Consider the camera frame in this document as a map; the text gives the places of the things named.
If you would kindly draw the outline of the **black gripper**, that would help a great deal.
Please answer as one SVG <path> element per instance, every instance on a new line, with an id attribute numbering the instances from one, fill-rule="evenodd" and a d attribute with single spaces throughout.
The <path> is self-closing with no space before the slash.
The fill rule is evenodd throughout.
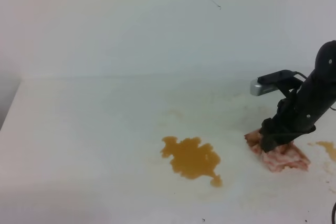
<path id="1" fill-rule="evenodd" d="M 273 118 L 262 122 L 260 147 L 268 153 L 278 145 L 316 130 L 315 123 L 335 103 L 335 80 L 311 73 L 297 90 L 280 100 Z"/>

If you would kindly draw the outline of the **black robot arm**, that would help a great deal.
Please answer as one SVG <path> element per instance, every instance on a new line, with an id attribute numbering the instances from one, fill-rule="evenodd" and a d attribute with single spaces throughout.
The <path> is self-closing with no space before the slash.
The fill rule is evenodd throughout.
<path id="1" fill-rule="evenodd" d="M 259 77 L 250 86 L 255 96 L 276 90 L 285 96 L 278 102 L 276 114 L 261 125 L 260 146 L 266 153 L 315 131 L 316 121 L 335 103 L 335 41 L 319 49 L 314 69 L 305 80 L 297 75 L 281 70 Z"/>

